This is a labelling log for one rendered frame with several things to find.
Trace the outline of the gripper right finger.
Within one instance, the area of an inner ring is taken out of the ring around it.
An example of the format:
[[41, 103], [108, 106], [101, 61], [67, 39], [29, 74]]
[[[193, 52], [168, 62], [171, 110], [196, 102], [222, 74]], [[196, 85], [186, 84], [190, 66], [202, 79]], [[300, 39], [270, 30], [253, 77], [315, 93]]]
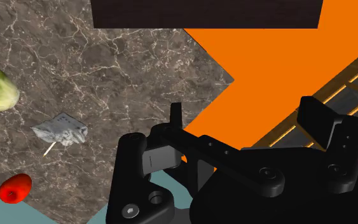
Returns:
[[303, 96], [297, 123], [326, 150], [319, 168], [321, 185], [330, 193], [351, 192], [358, 177], [358, 117]]

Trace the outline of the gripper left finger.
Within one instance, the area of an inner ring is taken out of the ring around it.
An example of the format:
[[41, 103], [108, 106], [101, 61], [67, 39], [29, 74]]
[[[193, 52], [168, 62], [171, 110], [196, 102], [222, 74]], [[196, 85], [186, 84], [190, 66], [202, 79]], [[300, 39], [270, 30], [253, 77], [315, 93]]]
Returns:
[[195, 222], [196, 200], [214, 178], [226, 177], [262, 197], [283, 192], [285, 177], [270, 164], [257, 164], [256, 150], [249, 156], [209, 136], [196, 137], [182, 127], [182, 105], [170, 106], [170, 120], [151, 128], [148, 136], [128, 133], [118, 142], [106, 224], [170, 224], [176, 215], [172, 192], [150, 181], [164, 171], [180, 183], [193, 201], [182, 216]]

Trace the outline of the grey crumpled lump with stick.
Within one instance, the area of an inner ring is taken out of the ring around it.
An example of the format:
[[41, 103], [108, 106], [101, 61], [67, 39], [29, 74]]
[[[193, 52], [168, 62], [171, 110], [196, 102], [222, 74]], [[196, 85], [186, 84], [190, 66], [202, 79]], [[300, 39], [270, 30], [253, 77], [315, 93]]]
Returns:
[[63, 146], [70, 146], [73, 143], [81, 144], [86, 141], [88, 134], [88, 127], [84, 123], [64, 112], [50, 120], [32, 126], [31, 130], [38, 138], [51, 144], [43, 153], [43, 157], [49, 153], [56, 143]]

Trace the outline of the red apple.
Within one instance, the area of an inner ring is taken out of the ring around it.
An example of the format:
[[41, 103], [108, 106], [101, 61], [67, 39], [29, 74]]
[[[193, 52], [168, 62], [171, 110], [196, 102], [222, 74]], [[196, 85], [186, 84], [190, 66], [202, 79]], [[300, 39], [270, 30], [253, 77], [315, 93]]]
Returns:
[[32, 179], [28, 174], [17, 174], [0, 186], [0, 199], [7, 204], [17, 204], [23, 201], [30, 193]]

